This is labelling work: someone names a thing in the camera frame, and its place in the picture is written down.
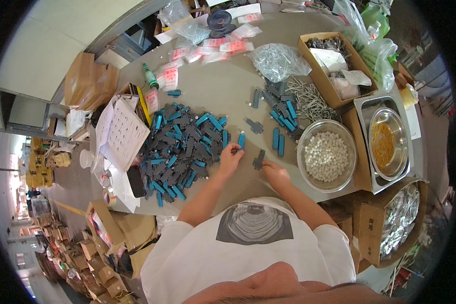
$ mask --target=graphic print on t-shirt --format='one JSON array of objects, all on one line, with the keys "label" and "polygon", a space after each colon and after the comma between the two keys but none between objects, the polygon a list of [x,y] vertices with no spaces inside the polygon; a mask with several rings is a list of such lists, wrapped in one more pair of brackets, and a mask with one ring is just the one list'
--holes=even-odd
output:
[{"label": "graphic print on t-shirt", "polygon": [[240,245],[294,239],[289,216],[279,209],[244,202],[221,216],[216,240]]}]

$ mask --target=white t-shirt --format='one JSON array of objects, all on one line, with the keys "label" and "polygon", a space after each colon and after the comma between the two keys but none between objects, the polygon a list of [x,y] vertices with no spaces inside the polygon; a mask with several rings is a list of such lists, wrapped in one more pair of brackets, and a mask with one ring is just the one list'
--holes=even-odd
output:
[{"label": "white t-shirt", "polygon": [[332,225],[312,231],[284,204],[254,198],[196,228],[172,222],[140,272],[149,304],[179,304],[215,283],[243,280],[279,261],[290,264],[299,281],[334,286],[355,280],[346,234]]}]

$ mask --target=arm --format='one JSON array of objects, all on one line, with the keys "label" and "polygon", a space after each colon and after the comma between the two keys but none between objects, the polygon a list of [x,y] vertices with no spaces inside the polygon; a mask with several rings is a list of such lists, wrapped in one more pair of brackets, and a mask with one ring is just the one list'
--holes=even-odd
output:
[{"label": "arm", "polygon": [[338,228],[338,225],[325,210],[292,184],[286,169],[273,161],[264,161],[262,169],[272,188],[291,206],[298,218],[303,220],[312,231],[324,224]]},{"label": "arm", "polygon": [[229,143],[226,146],[221,152],[220,169],[201,191],[182,208],[177,218],[178,221],[196,227],[210,218],[226,181],[233,175],[238,167],[238,162],[245,154],[243,150],[237,152],[238,149],[240,146],[236,143]]}]

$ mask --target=hand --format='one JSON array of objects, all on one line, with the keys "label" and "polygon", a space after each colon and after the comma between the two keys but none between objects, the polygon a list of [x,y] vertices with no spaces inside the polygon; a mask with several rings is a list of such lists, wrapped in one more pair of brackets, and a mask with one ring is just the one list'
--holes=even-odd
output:
[{"label": "hand", "polygon": [[287,170],[273,161],[262,161],[262,171],[267,176],[268,182],[280,194],[284,189],[292,186]]},{"label": "hand", "polygon": [[233,175],[238,167],[238,162],[240,162],[243,155],[245,155],[245,151],[243,150],[237,152],[240,148],[241,147],[237,143],[229,143],[221,152],[220,170],[217,175],[223,181],[226,181]]}]

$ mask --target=tape roll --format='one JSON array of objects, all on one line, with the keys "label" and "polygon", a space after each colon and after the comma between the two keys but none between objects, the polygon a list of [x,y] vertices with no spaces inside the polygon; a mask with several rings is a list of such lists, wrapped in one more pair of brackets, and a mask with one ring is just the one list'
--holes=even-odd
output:
[{"label": "tape roll", "polygon": [[115,206],[117,203],[117,197],[113,195],[113,189],[111,187],[103,190],[103,201],[108,207]]}]

